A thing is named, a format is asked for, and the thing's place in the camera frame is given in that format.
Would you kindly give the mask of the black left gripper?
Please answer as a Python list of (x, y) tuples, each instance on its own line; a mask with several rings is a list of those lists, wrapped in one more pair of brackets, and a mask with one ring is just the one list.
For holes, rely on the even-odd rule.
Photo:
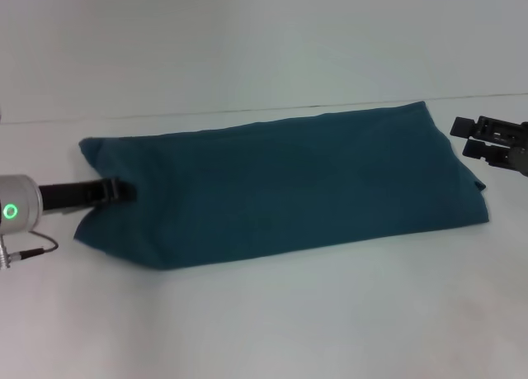
[(68, 211), (106, 204), (135, 201), (135, 186), (119, 178), (89, 182), (40, 185), (43, 212)]

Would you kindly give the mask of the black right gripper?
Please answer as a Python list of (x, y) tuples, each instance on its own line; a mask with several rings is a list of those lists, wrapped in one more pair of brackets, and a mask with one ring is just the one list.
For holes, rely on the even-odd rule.
[(456, 117), (450, 135), (467, 139), (463, 156), (527, 176), (527, 122), (521, 124), (481, 116)]

